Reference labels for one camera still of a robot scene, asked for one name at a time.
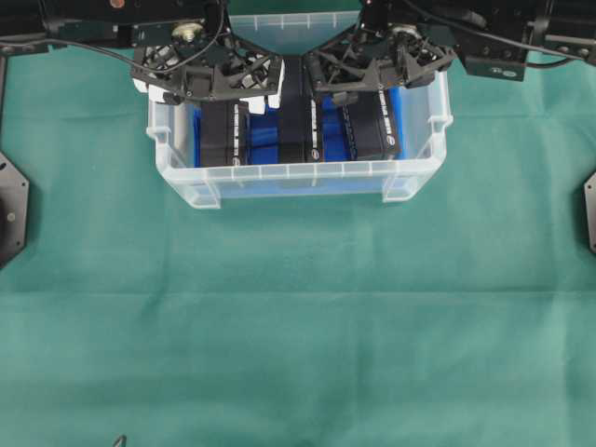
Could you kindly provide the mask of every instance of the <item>black cable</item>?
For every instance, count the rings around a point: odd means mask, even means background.
[[[548,62],[548,63],[534,63],[534,62],[526,62],[525,66],[528,68],[536,68],[537,70],[547,70],[549,68],[557,68],[567,65],[570,62],[573,62],[573,59],[561,59],[560,61],[555,62]]]
[[[402,0],[402,1],[407,6],[409,6],[411,9],[416,11],[418,14],[421,14],[422,16],[424,16],[428,19],[437,21],[438,23],[442,23],[443,25],[451,26],[452,28],[455,28],[456,30],[463,31],[464,33],[474,34],[479,37],[484,37],[485,39],[491,39],[496,42],[501,42],[502,44],[511,45],[512,47],[527,49],[528,51],[538,51],[540,53],[550,54],[552,56],[560,56],[562,58],[566,58],[566,59],[570,59],[570,60],[574,60],[574,61],[586,61],[584,58],[581,58],[579,56],[565,54],[560,51],[555,51],[554,49],[548,49],[548,48],[544,48],[544,47],[536,47],[534,45],[524,44],[524,43],[518,42],[516,40],[507,39],[506,37],[502,37],[500,35],[486,33],[484,31],[478,31],[473,28],[469,28],[465,25],[462,25],[461,23],[458,23],[457,21],[453,21],[453,20],[445,19],[443,17],[436,16],[435,14],[432,14],[431,12],[428,12],[425,9],[418,7],[411,0]]]
[[[153,73],[155,75],[167,75],[168,73],[172,73],[176,70],[178,70],[180,67],[185,66],[186,64],[194,61],[195,59],[199,58],[200,56],[202,56],[203,54],[205,54],[205,52],[211,48],[213,45],[215,45],[215,43],[217,42],[217,39],[219,39],[222,35],[222,30],[224,29],[224,24],[225,24],[225,8],[224,8],[224,4],[222,4],[221,10],[220,10],[220,24],[219,27],[217,29],[217,33],[215,33],[215,36],[213,36],[213,38],[211,39],[211,41],[204,47],[202,48],[200,51],[198,51],[198,53],[193,54],[191,57],[184,59],[183,61],[180,61],[178,63],[175,63],[174,65],[172,65],[171,67],[168,68],[164,68],[164,69],[158,69],[158,68],[149,68],[149,67],[145,67],[144,65],[135,62],[132,59],[127,58],[126,56],[122,56],[121,54],[118,54],[114,51],[110,51],[109,49],[105,49],[102,47],[95,47],[93,45],[88,45],[88,44],[83,44],[81,42],[75,42],[72,40],[65,40],[65,39],[54,39],[54,38],[46,38],[46,39],[38,39],[38,40],[30,40],[30,41],[26,41],[26,42],[2,42],[0,41],[0,47],[15,47],[15,48],[19,48],[19,47],[31,47],[31,46],[35,46],[35,45],[67,45],[67,46],[71,46],[71,47],[79,47],[79,48],[83,48],[86,49],[88,51],[94,51],[96,53],[102,54],[103,56],[107,56],[119,61],[122,61],[124,63],[127,63],[128,65],[137,68],[139,70],[143,70],[144,72],[148,72],[148,73]]]

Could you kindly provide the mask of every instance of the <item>green fabric surface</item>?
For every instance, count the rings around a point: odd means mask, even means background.
[[[410,202],[197,211],[156,171],[125,66],[11,60],[0,147],[32,194],[0,272],[0,440],[593,445],[594,73],[456,64],[447,161]]]

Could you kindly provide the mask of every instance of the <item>metal plate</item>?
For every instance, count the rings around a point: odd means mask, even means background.
[[[596,253],[596,173],[586,182],[584,189],[588,211],[589,247]]]
[[[0,268],[25,247],[29,182],[0,153]]]

